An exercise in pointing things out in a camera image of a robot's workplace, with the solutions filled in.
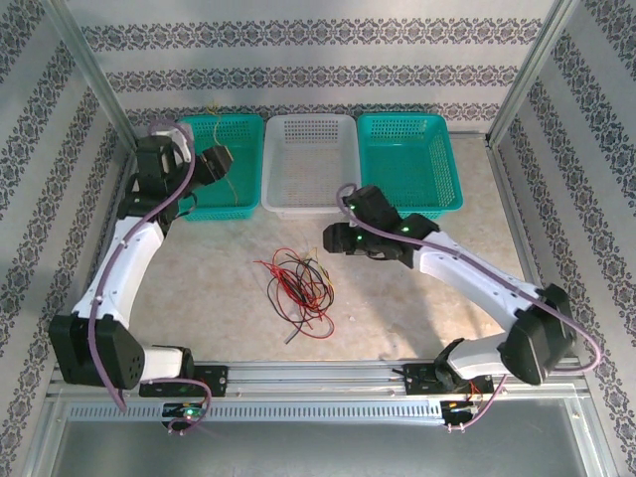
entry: striped wall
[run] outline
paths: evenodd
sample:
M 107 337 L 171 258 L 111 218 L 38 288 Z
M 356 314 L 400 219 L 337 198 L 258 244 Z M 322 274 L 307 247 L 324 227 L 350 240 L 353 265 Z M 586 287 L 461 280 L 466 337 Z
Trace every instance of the striped wall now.
M 579 4 L 498 148 L 542 281 L 603 349 L 588 379 L 621 476 L 636 475 L 635 9 Z
M 0 0 L 0 476 L 17 475 L 127 151 L 36 0 Z
M 553 0 L 69 2 L 133 124 L 224 112 L 444 115 L 486 132 Z

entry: beige floor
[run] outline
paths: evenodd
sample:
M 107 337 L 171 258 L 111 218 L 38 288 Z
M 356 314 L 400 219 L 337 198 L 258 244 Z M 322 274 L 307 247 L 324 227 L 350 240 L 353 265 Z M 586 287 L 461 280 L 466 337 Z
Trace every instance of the beige floor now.
M 455 240 L 521 276 L 486 152 L 479 138 L 453 139 L 464 207 L 438 223 Z M 279 247 L 322 250 L 330 221 L 282 221 L 259 208 L 249 221 L 178 221 L 154 256 L 130 329 L 145 344 L 187 346 L 198 361 L 434 358 L 458 337 L 500 331 L 445 284 L 398 262 L 320 253 L 336 287 L 327 340 L 297 336 L 266 295 L 267 271 L 252 261 Z

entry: perforated metal strip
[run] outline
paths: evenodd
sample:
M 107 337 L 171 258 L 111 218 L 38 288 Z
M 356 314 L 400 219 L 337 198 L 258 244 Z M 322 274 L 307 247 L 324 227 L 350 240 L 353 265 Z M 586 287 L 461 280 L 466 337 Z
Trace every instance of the perforated metal strip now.
M 74 403 L 70 421 L 156 421 L 161 418 L 162 403 L 131 403 L 128 412 L 119 412 L 114 404 Z M 215 402 L 207 417 L 216 422 L 305 421 L 305 422 L 396 422 L 441 424 L 437 400 L 404 402 Z

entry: wire bundle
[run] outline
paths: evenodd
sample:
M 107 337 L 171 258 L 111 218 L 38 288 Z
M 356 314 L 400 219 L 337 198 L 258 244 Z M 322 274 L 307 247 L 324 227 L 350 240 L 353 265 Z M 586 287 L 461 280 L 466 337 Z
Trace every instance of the wire bundle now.
M 282 253 L 284 258 L 278 262 Z M 310 252 L 305 258 L 301 258 L 291 248 L 279 248 L 271 262 L 257 260 L 255 263 L 265 266 L 271 274 L 271 280 L 267 284 L 267 298 L 271 306 L 278 316 L 296 328 L 285 340 L 285 344 L 298 333 L 318 340 L 333 335 L 335 325 L 327 315 L 327 310 L 334 302 L 334 287 L 329 273 L 318 263 L 317 256 L 314 258 Z M 284 296 L 296 305 L 296 313 L 285 311 Z M 321 335 L 316 334 L 311 323 L 315 320 L 326 322 L 329 325 L 328 331 Z
M 215 143 L 218 146 L 223 146 L 223 144 L 221 144 L 221 142 L 219 142 L 219 139 L 217 138 L 217 129 L 219 129 L 219 124 L 221 124 L 221 114 L 219 113 L 219 106 L 213 101 L 211 104 L 208 104 L 206 106 L 206 110 L 208 111 L 209 114 L 211 114 L 212 116 L 216 116 L 217 122 L 215 123 L 215 128 L 212 131 L 212 137 L 215 140 Z M 232 155 L 232 151 L 230 150 L 230 148 L 228 146 L 226 146 L 226 149 L 228 149 L 228 154 L 230 154 L 230 157 L 232 158 L 232 162 L 235 162 L 235 158 Z M 228 182 L 228 185 L 230 186 L 230 189 L 232 190 L 232 193 L 235 196 L 235 207 L 239 206 L 239 194 L 237 194 L 237 189 L 235 188 L 235 185 L 232 183 L 232 181 L 230 180 L 230 173 L 226 174 L 226 181 Z

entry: robotic arm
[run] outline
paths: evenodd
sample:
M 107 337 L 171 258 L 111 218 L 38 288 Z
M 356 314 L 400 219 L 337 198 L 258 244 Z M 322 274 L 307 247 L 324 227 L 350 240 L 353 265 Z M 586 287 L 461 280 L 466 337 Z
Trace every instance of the robotic arm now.
M 571 348 L 574 331 L 528 299 L 543 301 L 570 317 L 567 295 L 562 289 L 555 285 L 538 289 L 504 273 L 459 246 L 424 216 L 412 214 L 402 219 L 375 186 L 359 189 L 343 202 L 356 222 L 387 233 L 383 236 L 414 242 L 425 239 L 422 243 L 426 244 L 382 237 L 365 228 L 340 223 L 324 231 L 327 251 L 399 260 L 453 286 L 503 329 L 503 333 L 479 340 L 455 340 L 442 351 L 435 360 L 435 374 L 448 391 L 484 375 L 512 374 L 525 383 L 540 385 Z
M 194 374 L 190 350 L 142 346 L 128 332 L 132 304 L 148 263 L 172 222 L 179 217 L 177 200 L 148 222 L 141 226 L 139 223 L 182 187 L 191 161 L 195 161 L 194 173 L 180 197 L 223 178 L 232 165 L 232 155 L 225 146 L 215 146 L 193 158 L 183 133 L 174 128 L 140 139 L 136 152 L 138 172 L 126 186 L 106 256 L 72 314 L 55 316 L 49 327 L 49 336 L 67 383 L 104 386 L 88 347 L 88 317 L 94 300 L 99 300 L 96 347 L 105 371 L 117 389 L 130 390 L 140 382 L 157 379 L 190 379 Z M 135 228 L 108 268 L 123 239 Z M 97 285 L 105 274 L 105 286 L 97 296 Z

